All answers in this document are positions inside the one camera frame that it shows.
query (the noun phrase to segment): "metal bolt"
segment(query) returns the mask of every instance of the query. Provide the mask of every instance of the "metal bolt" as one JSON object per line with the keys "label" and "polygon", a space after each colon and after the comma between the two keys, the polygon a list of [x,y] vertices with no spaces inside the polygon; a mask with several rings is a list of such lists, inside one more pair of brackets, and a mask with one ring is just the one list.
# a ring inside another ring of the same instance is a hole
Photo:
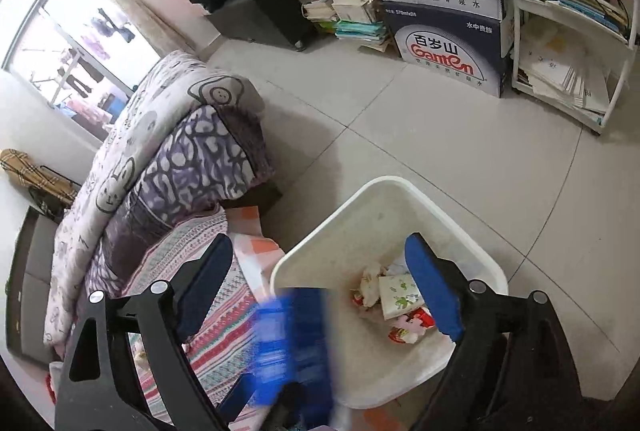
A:
{"label": "metal bolt", "polygon": [[533,301],[535,301],[536,303],[539,303],[541,305],[545,304],[547,301],[549,301],[549,298],[546,296],[546,294],[544,292],[540,292],[540,290],[536,290],[533,293]]}
{"label": "metal bolt", "polygon": [[484,281],[475,279],[471,283],[469,283],[469,289],[471,290],[471,292],[474,292],[476,294],[484,294],[486,292],[486,285],[484,284]]}
{"label": "metal bolt", "polygon": [[99,303],[104,299],[104,292],[102,290],[96,290],[89,296],[89,301],[91,303]]}
{"label": "metal bolt", "polygon": [[154,294],[162,294],[162,292],[166,291],[169,288],[169,284],[166,281],[156,281],[151,286],[151,292]]}

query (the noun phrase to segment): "window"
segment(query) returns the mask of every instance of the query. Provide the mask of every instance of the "window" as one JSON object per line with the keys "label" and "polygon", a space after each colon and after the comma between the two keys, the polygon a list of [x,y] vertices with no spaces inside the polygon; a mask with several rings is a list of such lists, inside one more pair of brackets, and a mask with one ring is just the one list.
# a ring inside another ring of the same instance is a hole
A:
{"label": "window", "polygon": [[110,0],[37,0],[4,66],[103,141],[158,60]]}

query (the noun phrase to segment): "tiled floor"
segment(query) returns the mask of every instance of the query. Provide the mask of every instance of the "tiled floor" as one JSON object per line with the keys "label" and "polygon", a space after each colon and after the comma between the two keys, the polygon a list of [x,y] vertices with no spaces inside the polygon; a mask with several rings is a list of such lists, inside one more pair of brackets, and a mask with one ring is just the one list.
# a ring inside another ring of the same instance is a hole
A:
{"label": "tiled floor", "polygon": [[408,178],[494,257],[512,294],[549,294],[583,393],[616,394],[640,354],[639,74],[596,138],[524,96],[497,100],[345,42],[297,53],[227,41],[210,64],[252,79],[268,104],[284,197],[264,228],[286,251],[370,179]]}

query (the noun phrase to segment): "curtain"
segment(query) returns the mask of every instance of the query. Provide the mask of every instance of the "curtain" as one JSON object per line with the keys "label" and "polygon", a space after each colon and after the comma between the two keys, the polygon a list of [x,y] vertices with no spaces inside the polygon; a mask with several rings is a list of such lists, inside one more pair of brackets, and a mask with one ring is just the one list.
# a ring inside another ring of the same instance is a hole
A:
{"label": "curtain", "polygon": [[194,49],[189,43],[141,0],[113,1],[161,57],[174,50],[194,53]]}

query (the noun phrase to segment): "white plastic bin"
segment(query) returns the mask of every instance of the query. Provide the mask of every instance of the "white plastic bin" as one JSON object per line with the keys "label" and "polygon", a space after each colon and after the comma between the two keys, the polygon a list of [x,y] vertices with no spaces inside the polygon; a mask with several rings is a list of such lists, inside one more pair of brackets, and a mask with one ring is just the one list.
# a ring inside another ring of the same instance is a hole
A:
{"label": "white plastic bin", "polygon": [[276,265],[272,293],[281,287],[332,289],[329,317],[337,371],[337,400],[352,409],[387,403],[444,369],[454,345],[428,332],[417,345],[399,345],[358,317],[350,289],[372,261],[390,264],[404,241],[419,232],[438,257],[454,261],[467,279],[481,279],[508,293],[497,263],[443,210],[411,182],[385,176],[372,180],[309,234]]}

